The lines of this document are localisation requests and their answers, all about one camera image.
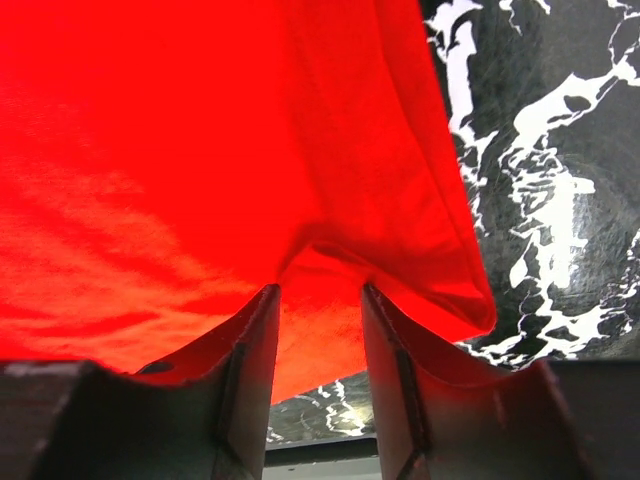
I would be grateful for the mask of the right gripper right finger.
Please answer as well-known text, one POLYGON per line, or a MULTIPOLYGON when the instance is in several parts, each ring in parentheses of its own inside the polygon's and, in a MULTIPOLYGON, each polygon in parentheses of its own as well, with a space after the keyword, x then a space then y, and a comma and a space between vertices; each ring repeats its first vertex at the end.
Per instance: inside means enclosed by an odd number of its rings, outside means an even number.
POLYGON ((373 286, 362 323, 386 479, 635 479, 639 364, 489 365, 402 313, 373 286))

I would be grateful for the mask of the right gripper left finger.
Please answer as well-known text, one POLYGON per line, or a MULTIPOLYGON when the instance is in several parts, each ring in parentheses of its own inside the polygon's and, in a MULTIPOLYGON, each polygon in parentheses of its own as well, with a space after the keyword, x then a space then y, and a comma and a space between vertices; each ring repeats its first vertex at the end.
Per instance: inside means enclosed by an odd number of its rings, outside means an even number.
POLYGON ((280 288, 135 374, 95 362, 3 361, 5 479, 258 479, 280 288))

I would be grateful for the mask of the red t-shirt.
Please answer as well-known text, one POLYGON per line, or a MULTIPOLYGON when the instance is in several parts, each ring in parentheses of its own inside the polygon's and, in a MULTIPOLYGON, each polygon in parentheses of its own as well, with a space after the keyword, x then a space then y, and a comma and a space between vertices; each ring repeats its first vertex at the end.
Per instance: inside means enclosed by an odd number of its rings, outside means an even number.
POLYGON ((1 354, 132 372, 282 289, 272 398, 365 367, 375 285, 496 310, 416 1, 5 1, 1 354))

